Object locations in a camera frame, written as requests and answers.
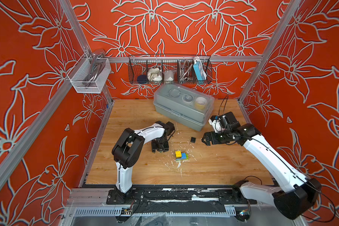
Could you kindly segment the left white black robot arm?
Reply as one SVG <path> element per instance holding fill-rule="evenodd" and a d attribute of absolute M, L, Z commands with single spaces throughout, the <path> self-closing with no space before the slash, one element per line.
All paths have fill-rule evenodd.
<path fill-rule="evenodd" d="M 117 182 L 116 191 L 127 195 L 133 187 L 133 166 L 138 161 L 144 144 L 150 142 L 152 152 L 169 151 L 169 139 L 173 136 L 175 127 L 172 122 L 157 121 L 153 125 L 132 130 L 126 128 L 112 149 L 116 162 Z"/>

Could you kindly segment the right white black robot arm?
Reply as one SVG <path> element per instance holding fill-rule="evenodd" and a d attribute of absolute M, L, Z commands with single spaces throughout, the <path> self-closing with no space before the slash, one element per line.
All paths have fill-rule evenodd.
<path fill-rule="evenodd" d="M 207 146 L 238 143 L 251 152 L 278 183 L 277 187 L 239 182 L 242 196 L 276 207 L 286 218 L 294 220 L 316 204 L 322 185 L 309 179 L 290 165 L 252 124 L 222 132 L 206 132 L 202 142 Z"/>

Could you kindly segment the grey plastic toolbox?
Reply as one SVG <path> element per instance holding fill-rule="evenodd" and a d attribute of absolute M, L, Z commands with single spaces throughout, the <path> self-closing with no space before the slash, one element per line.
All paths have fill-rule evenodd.
<path fill-rule="evenodd" d="M 213 96 L 176 84 L 162 85 L 153 96 L 156 112 L 195 131 L 201 131 L 208 122 L 214 100 Z"/>

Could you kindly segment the blue box in basket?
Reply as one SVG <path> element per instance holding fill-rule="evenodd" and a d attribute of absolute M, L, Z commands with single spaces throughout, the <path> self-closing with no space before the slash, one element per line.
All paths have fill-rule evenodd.
<path fill-rule="evenodd" d="M 203 69 L 203 65 L 201 61 L 195 61 L 193 64 L 193 69 L 196 75 L 196 78 L 198 81 L 205 81 L 207 78 L 207 75 Z"/>

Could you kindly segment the white crumpled item in basket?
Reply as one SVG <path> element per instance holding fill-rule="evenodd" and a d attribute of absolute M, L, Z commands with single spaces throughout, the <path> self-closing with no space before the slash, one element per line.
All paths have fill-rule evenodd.
<path fill-rule="evenodd" d="M 149 82 L 161 83 L 163 80 L 163 76 L 160 68 L 150 68 L 147 73 L 147 79 Z"/>

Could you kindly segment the clear plastic bin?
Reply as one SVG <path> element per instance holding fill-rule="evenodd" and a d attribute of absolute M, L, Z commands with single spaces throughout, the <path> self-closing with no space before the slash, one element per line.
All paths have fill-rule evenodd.
<path fill-rule="evenodd" d="M 105 51 L 98 49 L 89 57 L 83 57 L 67 76 L 77 93 L 99 94 L 111 72 Z"/>

